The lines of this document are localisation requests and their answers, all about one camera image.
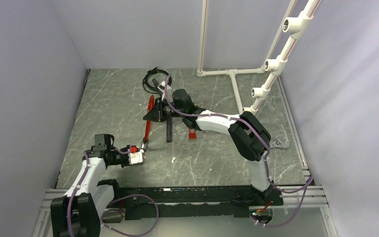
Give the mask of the red cable bike lock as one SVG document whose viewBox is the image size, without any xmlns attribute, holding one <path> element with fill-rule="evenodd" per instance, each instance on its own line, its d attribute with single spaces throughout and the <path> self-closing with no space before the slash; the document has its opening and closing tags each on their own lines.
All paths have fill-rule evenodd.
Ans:
<svg viewBox="0 0 379 237">
<path fill-rule="evenodd" d="M 151 109 L 154 107 L 154 102 L 155 102 L 155 97 L 153 95 L 150 96 L 149 102 L 148 102 L 148 109 L 147 112 L 150 112 Z M 146 127 L 145 127 L 145 133 L 142 138 L 142 143 L 141 143 L 141 149 L 146 150 L 147 144 L 149 141 L 149 133 L 150 133 L 150 128 L 151 128 L 151 121 L 147 120 L 146 121 Z"/>
</svg>

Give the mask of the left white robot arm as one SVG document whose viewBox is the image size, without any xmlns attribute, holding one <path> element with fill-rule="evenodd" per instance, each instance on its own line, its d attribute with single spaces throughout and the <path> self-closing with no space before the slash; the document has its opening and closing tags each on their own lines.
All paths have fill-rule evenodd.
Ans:
<svg viewBox="0 0 379 237">
<path fill-rule="evenodd" d="M 51 224 L 55 237 L 98 237 L 101 232 L 101 216 L 107 206 L 116 207 L 122 201 L 118 182 L 103 180 L 108 166 L 133 164 L 132 157 L 142 162 L 136 146 L 118 149 L 114 136 L 97 134 L 94 145 L 83 152 L 81 170 L 72 186 L 62 197 L 52 200 Z"/>
</svg>

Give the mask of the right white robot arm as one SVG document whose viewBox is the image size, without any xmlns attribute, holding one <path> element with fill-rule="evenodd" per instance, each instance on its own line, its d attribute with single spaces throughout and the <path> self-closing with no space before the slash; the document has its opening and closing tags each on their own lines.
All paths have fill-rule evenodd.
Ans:
<svg viewBox="0 0 379 237">
<path fill-rule="evenodd" d="M 197 131 L 213 131 L 231 137 L 242 157 L 251 165 L 253 201 L 264 205 L 271 199 L 273 183 L 265 162 L 270 152 L 271 135 L 251 112 L 239 115 L 215 113 L 197 106 L 184 89 L 172 93 L 172 100 L 161 96 L 143 119 L 151 122 L 165 122 L 181 118 L 187 128 Z"/>
</svg>

